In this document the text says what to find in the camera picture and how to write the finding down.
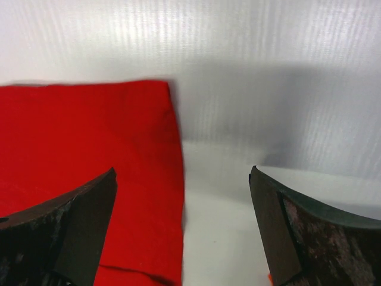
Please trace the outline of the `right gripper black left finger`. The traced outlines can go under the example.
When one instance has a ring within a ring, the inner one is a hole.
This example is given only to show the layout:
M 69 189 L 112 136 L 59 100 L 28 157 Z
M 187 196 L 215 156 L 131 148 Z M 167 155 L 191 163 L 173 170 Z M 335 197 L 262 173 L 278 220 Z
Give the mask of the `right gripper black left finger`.
M 110 169 L 1 218 L 1 285 L 93 285 L 117 193 Z

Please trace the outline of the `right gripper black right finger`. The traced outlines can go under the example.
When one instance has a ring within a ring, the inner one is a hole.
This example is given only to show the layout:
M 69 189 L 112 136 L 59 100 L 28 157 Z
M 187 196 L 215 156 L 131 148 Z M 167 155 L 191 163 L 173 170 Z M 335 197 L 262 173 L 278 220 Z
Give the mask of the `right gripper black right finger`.
M 273 285 L 380 285 L 380 221 L 294 191 L 254 166 L 252 203 Z

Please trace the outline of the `red t shirt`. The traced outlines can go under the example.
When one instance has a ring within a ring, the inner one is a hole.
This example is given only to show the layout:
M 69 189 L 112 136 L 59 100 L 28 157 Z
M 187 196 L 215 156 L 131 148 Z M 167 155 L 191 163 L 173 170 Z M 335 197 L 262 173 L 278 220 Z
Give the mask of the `red t shirt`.
M 109 169 L 118 190 L 96 285 L 180 285 L 185 190 L 168 84 L 1 88 L 1 215 Z

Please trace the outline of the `orange folded t shirt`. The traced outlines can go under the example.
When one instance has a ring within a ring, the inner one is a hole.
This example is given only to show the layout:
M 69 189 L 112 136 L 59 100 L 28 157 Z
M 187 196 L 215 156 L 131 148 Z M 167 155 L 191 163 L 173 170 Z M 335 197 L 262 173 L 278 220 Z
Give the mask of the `orange folded t shirt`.
M 267 278 L 270 281 L 270 285 L 273 286 L 273 280 L 270 273 L 267 275 Z

